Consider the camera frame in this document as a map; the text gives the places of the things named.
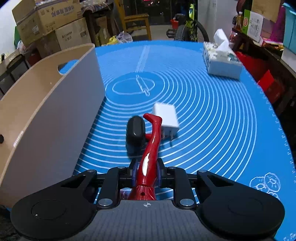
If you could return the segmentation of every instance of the bicycle tire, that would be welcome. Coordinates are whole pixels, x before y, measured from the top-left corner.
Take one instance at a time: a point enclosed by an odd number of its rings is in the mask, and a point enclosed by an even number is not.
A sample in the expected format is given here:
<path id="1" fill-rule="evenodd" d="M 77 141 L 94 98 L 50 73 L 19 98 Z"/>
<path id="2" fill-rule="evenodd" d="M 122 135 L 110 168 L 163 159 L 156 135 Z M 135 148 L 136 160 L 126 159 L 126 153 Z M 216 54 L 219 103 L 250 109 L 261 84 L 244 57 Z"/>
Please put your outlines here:
<path id="1" fill-rule="evenodd" d="M 190 41 L 190 30 L 185 25 L 180 25 L 175 34 L 174 40 L 177 41 Z"/>
<path id="2" fill-rule="evenodd" d="M 204 38 L 204 42 L 209 42 L 209 36 L 207 34 L 207 31 L 205 30 L 205 28 L 202 26 L 202 24 L 199 21 L 195 21 L 197 28 L 199 29 L 199 31 L 202 33 L 202 36 Z"/>

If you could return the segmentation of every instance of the red box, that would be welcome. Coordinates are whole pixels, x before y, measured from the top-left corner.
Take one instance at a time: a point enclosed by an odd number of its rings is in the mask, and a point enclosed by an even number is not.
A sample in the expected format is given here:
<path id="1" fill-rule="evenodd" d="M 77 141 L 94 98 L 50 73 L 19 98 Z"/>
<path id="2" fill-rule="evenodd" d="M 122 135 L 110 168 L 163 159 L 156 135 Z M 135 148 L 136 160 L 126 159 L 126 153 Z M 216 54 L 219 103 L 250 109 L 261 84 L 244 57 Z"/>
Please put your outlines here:
<path id="1" fill-rule="evenodd" d="M 262 59 L 253 58 L 241 52 L 235 52 L 235 54 L 256 82 L 258 82 L 268 70 L 267 62 Z"/>
<path id="2" fill-rule="evenodd" d="M 281 83 L 278 83 L 270 71 L 266 71 L 263 77 L 258 81 L 258 85 L 261 86 L 270 103 L 276 102 L 281 94 L 284 92 L 284 88 Z"/>

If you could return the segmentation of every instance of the green box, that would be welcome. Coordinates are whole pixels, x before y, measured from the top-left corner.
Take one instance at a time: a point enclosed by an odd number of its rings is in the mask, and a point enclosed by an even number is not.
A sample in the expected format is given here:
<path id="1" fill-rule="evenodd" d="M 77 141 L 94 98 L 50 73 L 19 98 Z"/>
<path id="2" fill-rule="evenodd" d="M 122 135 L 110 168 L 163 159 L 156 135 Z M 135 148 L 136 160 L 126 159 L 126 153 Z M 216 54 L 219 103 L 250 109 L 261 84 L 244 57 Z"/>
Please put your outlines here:
<path id="1" fill-rule="evenodd" d="M 242 23 L 242 33 L 251 39 L 259 42 L 264 17 L 250 10 L 244 11 L 244 19 Z"/>
<path id="2" fill-rule="evenodd" d="M 248 32 L 250 14 L 251 14 L 250 10 L 246 10 L 246 9 L 244 10 L 244 20 L 242 22 L 242 33 L 244 33 L 245 35 L 247 35 L 247 32 Z"/>

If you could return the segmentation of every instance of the beige wooden box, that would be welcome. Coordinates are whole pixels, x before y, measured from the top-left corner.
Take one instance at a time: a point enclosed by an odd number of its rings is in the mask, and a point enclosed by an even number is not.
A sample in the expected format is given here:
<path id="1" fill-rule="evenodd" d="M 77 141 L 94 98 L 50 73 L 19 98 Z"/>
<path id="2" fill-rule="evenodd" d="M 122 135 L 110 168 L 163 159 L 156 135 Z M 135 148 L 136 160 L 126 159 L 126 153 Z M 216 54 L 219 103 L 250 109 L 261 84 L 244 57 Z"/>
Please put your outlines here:
<path id="1" fill-rule="evenodd" d="M 46 57 L 18 79 L 0 100 L 0 204 L 11 208 L 72 175 L 104 96 L 93 44 Z"/>

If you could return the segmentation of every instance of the plastic bottle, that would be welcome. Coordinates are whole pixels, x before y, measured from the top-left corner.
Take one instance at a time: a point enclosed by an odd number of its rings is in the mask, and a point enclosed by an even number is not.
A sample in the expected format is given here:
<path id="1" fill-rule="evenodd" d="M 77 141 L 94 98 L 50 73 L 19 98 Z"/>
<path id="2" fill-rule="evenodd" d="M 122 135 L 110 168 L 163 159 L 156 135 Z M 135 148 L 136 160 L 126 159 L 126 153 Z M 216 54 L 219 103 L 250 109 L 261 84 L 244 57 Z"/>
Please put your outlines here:
<path id="1" fill-rule="evenodd" d="M 238 33 L 231 31 L 231 34 L 229 36 L 229 47 L 232 49 L 235 45 L 236 42 L 236 36 L 238 35 Z"/>
<path id="2" fill-rule="evenodd" d="M 243 22 L 243 15 L 242 12 L 239 12 L 239 14 L 237 15 L 237 24 L 235 25 L 235 29 L 238 31 L 242 30 L 242 22 Z"/>

